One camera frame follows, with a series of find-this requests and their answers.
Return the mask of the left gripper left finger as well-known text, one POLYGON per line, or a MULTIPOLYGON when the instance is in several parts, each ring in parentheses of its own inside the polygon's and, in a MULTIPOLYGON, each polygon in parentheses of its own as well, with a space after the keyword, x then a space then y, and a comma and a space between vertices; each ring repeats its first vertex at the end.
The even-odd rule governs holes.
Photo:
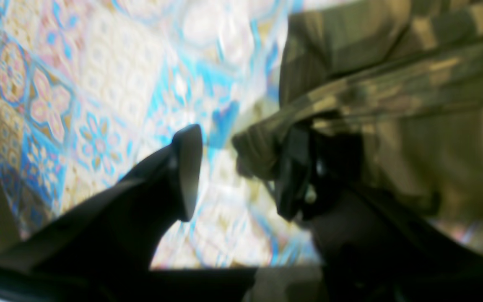
POLYGON ((166 231, 195 212, 203 160, 197 124, 112 187, 0 253, 0 302, 117 302, 148 277, 166 231))

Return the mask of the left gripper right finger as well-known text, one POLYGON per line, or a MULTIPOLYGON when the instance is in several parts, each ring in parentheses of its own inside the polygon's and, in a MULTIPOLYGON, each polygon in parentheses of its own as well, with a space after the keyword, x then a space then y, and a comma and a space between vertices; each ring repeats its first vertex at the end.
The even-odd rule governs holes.
POLYGON ((332 302, 483 302, 483 256, 445 237, 386 191, 358 182, 361 139, 305 123, 280 149, 275 203, 307 224, 332 302))

